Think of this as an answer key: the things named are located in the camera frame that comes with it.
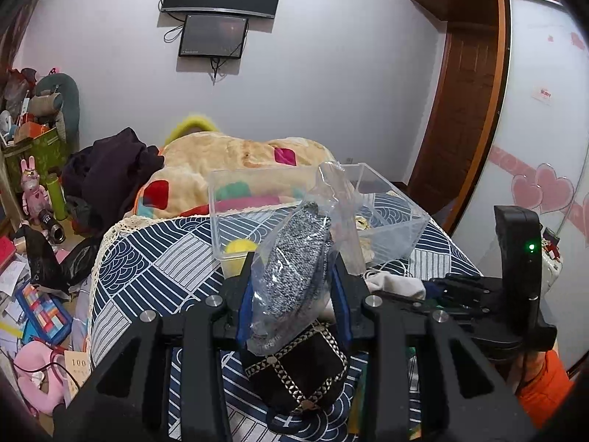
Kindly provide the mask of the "right hand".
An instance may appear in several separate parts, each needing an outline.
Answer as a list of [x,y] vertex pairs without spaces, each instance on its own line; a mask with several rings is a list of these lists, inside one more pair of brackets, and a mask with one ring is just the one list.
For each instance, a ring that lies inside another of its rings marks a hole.
[[544,368],[546,352],[525,351],[513,360],[506,379],[513,393],[518,393],[526,384],[536,378]]

